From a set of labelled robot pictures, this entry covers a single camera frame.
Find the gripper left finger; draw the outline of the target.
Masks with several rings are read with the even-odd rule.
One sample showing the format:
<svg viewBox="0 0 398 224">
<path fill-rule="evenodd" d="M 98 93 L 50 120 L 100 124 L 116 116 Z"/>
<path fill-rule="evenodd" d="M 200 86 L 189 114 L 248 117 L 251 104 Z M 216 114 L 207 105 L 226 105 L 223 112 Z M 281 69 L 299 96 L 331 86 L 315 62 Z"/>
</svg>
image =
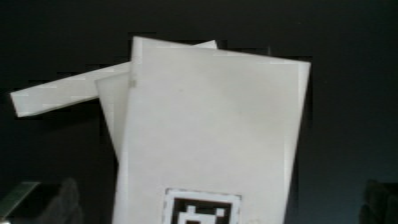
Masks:
<svg viewBox="0 0 398 224">
<path fill-rule="evenodd" d="M 25 181 L 0 200 L 0 224 L 84 224 L 77 181 Z"/>
</svg>

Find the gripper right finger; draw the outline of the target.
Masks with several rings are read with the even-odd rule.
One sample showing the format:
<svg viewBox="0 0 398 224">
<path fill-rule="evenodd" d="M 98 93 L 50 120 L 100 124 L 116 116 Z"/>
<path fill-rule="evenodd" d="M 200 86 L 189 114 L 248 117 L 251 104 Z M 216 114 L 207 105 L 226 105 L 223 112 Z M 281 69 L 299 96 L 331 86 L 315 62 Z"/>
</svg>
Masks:
<svg viewBox="0 0 398 224">
<path fill-rule="evenodd" d="M 398 224 L 398 183 L 368 181 L 360 224 Z"/>
</svg>

